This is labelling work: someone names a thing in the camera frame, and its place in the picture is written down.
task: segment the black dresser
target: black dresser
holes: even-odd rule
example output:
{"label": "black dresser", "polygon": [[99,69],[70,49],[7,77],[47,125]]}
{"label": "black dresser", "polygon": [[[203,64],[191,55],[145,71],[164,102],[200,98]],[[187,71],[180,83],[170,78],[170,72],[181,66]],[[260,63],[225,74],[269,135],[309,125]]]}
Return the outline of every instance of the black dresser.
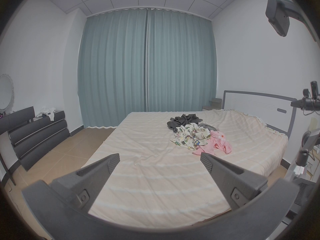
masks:
{"label": "black dresser", "polygon": [[29,170],[40,158],[70,136],[64,111],[36,118],[33,107],[19,110],[0,119],[0,134],[9,138],[23,168]]}

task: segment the headboard frame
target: headboard frame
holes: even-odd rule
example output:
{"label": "headboard frame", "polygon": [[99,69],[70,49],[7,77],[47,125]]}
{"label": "headboard frame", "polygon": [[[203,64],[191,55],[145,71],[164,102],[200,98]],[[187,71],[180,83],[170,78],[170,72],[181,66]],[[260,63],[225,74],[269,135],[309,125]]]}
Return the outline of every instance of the headboard frame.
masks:
{"label": "headboard frame", "polygon": [[296,107],[291,107],[296,98],[250,91],[225,90],[222,109],[238,110],[260,117],[271,129],[290,137],[296,116]]}

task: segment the bed sheet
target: bed sheet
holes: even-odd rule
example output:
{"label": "bed sheet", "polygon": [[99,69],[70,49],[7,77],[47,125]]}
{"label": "bed sheet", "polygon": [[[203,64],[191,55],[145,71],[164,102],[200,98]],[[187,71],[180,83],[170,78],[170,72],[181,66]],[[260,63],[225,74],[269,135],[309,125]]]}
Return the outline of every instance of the bed sheet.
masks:
{"label": "bed sheet", "polygon": [[230,208],[200,156],[170,141],[166,123],[182,113],[196,113],[225,134],[233,151],[215,150],[217,157],[264,176],[279,166],[288,138],[256,117],[235,110],[133,112],[84,165],[120,154],[89,214],[127,226],[176,228]]}

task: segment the teal curtain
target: teal curtain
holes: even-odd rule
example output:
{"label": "teal curtain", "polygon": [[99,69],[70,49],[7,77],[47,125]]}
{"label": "teal curtain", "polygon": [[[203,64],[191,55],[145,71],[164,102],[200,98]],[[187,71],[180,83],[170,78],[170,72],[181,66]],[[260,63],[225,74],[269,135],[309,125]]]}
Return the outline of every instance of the teal curtain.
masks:
{"label": "teal curtain", "polygon": [[146,61],[148,111],[201,111],[215,97],[217,62],[209,20],[149,10]]}
{"label": "teal curtain", "polygon": [[79,51],[78,96],[83,124],[117,126],[146,111],[147,9],[108,12],[87,19]]}

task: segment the black baseboard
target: black baseboard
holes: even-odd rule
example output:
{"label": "black baseboard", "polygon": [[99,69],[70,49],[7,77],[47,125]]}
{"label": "black baseboard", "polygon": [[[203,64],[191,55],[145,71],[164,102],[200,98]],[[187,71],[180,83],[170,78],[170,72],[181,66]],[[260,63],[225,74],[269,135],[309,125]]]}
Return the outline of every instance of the black baseboard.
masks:
{"label": "black baseboard", "polygon": [[72,132],[70,132],[70,136],[72,137],[73,135],[77,134],[79,131],[83,130],[84,126],[80,126],[77,129],[73,130]]}
{"label": "black baseboard", "polygon": [[289,169],[290,163],[287,162],[285,159],[282,158],[280,165],[286,168],[287,170]]}
{"label": "black baseboard", "polygon": [[[9,168],[9,172],[10,172],[11,174],[13,174],[14,171],[17,170],[20,165],[21,165],[20,161],[19,161],[19,160],[16,161],[16,162]],[[3,186],[3,187],[5,187],[5,185],[7,184],[8,180],[9,180],[9,174],[6,173],[6,174],[3,176],[2,180],[1,180],[1,183],[2,183],[2,186]]]}

